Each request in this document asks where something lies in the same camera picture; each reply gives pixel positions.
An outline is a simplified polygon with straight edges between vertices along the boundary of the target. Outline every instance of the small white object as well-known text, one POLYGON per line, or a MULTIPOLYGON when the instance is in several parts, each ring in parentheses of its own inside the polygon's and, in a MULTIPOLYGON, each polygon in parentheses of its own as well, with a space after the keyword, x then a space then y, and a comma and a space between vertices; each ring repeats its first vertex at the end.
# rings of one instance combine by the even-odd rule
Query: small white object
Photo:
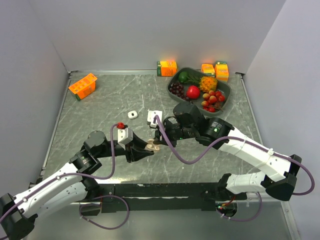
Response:
POLYGON ((150 110, 148 111, 148 117, 147 117, 147 123, 150 125, 150 128, 156 128, 158 123, 157 121, 154 122, 155 116, 158 115, 160 118, 160 121, 162 122, 162 111, 157 110, 150 110))
POLYGON ((130 143, 134 139, 134 132, 126 127, 125 129, 118 129, 118 144, 126 149, 126 144, 130 143))
POLYGON ((274 149, 273 149, 273 148, 270 148, 269 151, 268 151, 268 154, 269 154, 270 156, 272 156, 274 153, 275 153, 275 152, 274 152, 274 149))
POLYGON ((129 119, 136 119, 138 117, 137 111, 130 111, 128 112, 128 118, 129 119))

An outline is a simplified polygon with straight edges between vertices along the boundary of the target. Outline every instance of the grapes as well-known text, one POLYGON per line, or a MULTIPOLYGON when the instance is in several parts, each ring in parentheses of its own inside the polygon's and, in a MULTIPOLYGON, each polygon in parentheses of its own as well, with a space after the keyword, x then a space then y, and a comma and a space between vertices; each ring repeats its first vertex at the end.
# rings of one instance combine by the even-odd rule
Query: grapes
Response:
POLYGON ((190 98, 184 93, 184 86, 179 82, 171 83, 169 85, 169 92, 183 100, 190 101, 190 98))

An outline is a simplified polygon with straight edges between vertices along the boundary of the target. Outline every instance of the cable tie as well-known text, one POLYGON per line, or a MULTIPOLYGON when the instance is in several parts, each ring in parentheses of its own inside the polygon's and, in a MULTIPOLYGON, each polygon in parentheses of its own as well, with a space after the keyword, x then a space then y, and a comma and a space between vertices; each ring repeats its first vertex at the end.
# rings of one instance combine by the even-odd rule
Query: cable tie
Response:
POLYGON ((270 156, 272 156, 274 153, 275 153, 275 152, 274 152, 274 149, 273 149, 273 148, 270 148, 270 149, 268 150, 268 154, 269 154, 270 156))
POLYGON ((243 142, 242 142, 242 145, 241 145, 240 149, 234 155, 237 155, 244 148, 244 145, 246 144, 247 139, 248 139, 248 137, 245 136, 245 138, 243 139, 243 142))

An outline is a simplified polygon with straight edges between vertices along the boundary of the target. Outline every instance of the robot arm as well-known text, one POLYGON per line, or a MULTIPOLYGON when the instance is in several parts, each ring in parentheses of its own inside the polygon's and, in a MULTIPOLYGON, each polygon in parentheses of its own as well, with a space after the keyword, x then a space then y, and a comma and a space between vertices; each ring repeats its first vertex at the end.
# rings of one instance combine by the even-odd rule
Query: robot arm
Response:
MULTIPOLYGON (((296 175, 300 167, 281 157, 288 156, 276 154, 272 149, 248 138, 221 118, 206 119, 196 106, 187 102, 178 104, 173 109, 173 113, 174 116, 167 117, 163 121, 165 134, 173 147, 177 145, 178 140, 183 139, 195 138, 200 144, 209 146, 219 138, 230 137, 231 139, 222 140, 212 147, 235 155, 261 170, 258 173, 243 175, 225 174, 224 179, 227 178, 225 188, 227 190, 233 194, 266 192, 281 201, 290 199, 296 186, 296 175), (170 119, 175 119, 176 123, 172 123, 170 119)), ((156 126, 154 143, 168 145, 158 125, 156 126)), ((297 155, 292 155, 289 158, 299 163, 302 161, 297 155)))
MULTIPOLYGON (((126 156, 131 163, 154 154, 147 148, 148 143, 127 126, 118 124, 118 134, 119 143, 113 141, 115 156, 126 156)), ((22 193, 0 197, 0 222, 8 238, 20 240, 34 229, 36 219, 73 202, 96 197, 98 183, 84 175, 91 175, 101 167, 98 158, 111 155, 111 142, 103 132, 93 131, 81 150, 56 173, 22 193)))

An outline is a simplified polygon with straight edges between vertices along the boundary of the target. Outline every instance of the orange plastic container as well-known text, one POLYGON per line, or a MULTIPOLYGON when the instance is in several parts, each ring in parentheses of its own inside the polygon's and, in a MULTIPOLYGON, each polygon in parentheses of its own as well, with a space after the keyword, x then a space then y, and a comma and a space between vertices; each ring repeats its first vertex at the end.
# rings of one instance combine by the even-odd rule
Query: orange plastic container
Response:
POLYGON ((72 84, 69 87, 69 90, 75 95, 76 99, 80 101, 96 90, 97 79, 98 78, 95 75, 89 73, 84 78, 72 84))

